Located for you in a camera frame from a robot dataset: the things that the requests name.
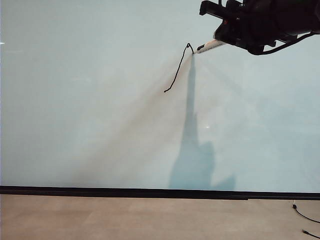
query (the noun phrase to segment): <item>wall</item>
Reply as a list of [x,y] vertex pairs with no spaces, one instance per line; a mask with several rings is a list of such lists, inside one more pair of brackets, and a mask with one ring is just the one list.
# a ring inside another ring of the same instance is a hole
[[2,0],[1,184],[320,192],[314,36],[185,60],[200,0]]

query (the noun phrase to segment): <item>beige floor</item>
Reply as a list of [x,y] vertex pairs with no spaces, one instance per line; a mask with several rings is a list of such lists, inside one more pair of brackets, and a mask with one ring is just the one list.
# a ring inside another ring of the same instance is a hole
[[[2,240],[312,240],[290,200],[1,196]],[[297,201],[320,219],[320,201]]]

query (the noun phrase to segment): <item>black wire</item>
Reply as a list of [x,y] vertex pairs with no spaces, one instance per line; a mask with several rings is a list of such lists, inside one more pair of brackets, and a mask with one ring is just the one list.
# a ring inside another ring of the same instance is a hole
[[304,234],[307,234],[307,235],[310,235],[310,236],[315,237],[315,238],[317,238],[317,239],[320,239],[320,236],[313,235],[313,234],[311,234],[310,232],[308,232],[308,231],[306,231],[306,230],[303,230],[303,229],[302,229],[302,232],[303,232]]
[[173,82],[171,83],[171,86],[170,86],[167,90],[165,90],[164,92],[169,91],[169,90],[172,88],[172,86],[174,85],[174,83],[175,83],[175,81],[176,81],[176,78],[177,78],[177,75],[178,75],[178,72],[179,72],[179,69],[180,69],[180,66],[181,66],[181,63],[182,63],[182,60],[183,60],[184,57],[185,57],[185,52],[186,52],[187,48],[189,48],[189,47],[190,47],[191,50],[192,50],[192,54],[194,54],[194,49],[192,48],[191,44],[188,43],[188,44],[186,45],[184,51],[183,51],[183,55],[182,55],[181,61],[180,61],[180,63],[179,63],[178,70],[177,70],[176,73],[175,73],[174,80],[173,80]]
[[309,217],[301,214],[301,213],[297,210],[297,205],[294,204],[294,205],[293,205],[293,208],[294,208],[295,212],[296,212],[297,214],[299,214],[301,217],[303,217],[303,218],[305,218],[305,219],[308,219],[308,220],[310,220],[310,221],[312,221],[312,222],[315,222],[315,223],[320,224],[320,221],[313,220],[313,219],[311,219],[311,218],[309,218]]
[[274,49],[272,49],[272,50],[269,50],[269,51],[254,52],[254,51],[248,50],[248,52],[251,53],[251,54],[253,54],[253,55],[257,55],[257,56],[259,56],[259,55],[273,54],[273,53],[275,53],[275,52],[278,52],[278,51],[280,51],[280,50],[282,50],[282,49],[285,49],[285,48],[287,48],[287,47],[289,47],[289,46],[292,46],[292,45],[294,45],[294,44],[302,41],[303,39],[306,39],[306,38],[311,37],[311,36],[316,35],[316,34],[317,34],[317,33],[310,32],[310,33],[308,33],[308,34],[305,34],[305,35],[297,38],[297,39],[294,40],[294,41],[285,43],[285,44],[283,44],[283,45],[281,45],[281,46],[278,46],[278,47],[276,47],[276,48],[274,48]]

